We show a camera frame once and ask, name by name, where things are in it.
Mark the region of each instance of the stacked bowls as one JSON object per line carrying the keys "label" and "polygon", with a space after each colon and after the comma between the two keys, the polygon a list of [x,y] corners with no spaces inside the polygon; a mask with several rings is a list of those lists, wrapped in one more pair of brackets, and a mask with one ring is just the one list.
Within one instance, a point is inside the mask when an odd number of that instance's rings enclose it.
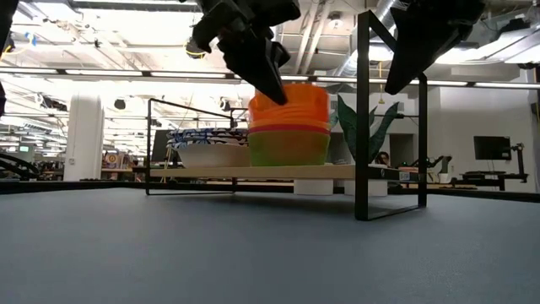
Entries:
{"label": "stacked bowls", "polygon": [[280,106],[257,92],[248,106],[252,166],[324,165],[330,143],[328,93],[311,84],[286,84]]}
{"label": "stacked bowls", "polygon": [[167,147],[178,151],[186,168],[250,166],[247,129],[175,130],[167,136]]}

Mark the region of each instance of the white column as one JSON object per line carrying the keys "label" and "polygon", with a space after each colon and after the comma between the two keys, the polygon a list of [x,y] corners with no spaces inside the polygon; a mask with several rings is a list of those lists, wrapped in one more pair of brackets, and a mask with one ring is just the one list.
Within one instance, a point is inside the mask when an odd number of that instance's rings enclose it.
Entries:
{"label": "white column", "polygon": [[64,181],[100,178],[105,112],[99,95],[75,93],[69,110]]}

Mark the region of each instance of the white bowl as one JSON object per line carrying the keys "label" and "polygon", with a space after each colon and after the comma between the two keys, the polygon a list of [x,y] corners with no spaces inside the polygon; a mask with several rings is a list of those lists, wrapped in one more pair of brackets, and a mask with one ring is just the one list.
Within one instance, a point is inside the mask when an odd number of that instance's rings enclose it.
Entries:
{"label": "white bowl", "polygon": [[250,149],[231,144],[190,144],[177,149],[185,168],[247,167]]}

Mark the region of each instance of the person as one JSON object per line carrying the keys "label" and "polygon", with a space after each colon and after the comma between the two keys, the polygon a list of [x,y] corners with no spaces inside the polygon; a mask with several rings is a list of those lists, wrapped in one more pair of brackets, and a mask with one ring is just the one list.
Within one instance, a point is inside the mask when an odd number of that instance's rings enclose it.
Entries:
{"label": "person", "polygon": [[377,157],[375,158],[375,163],[377,165],[387,165],[387,166],[390,166],[390,155],[385,152],[385,151],[381,151],[379,152],[379,154],[377,155]]}

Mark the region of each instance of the gray table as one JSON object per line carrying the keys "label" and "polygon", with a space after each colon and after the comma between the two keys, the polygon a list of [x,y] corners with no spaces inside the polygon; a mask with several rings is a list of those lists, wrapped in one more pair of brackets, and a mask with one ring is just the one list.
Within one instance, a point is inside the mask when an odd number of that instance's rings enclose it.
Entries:
{"label": "gray table", "polygon": [[293,198],[0,196],[0,303],[540,301],[540,205],[430,196],[364,223],[351,198]]}

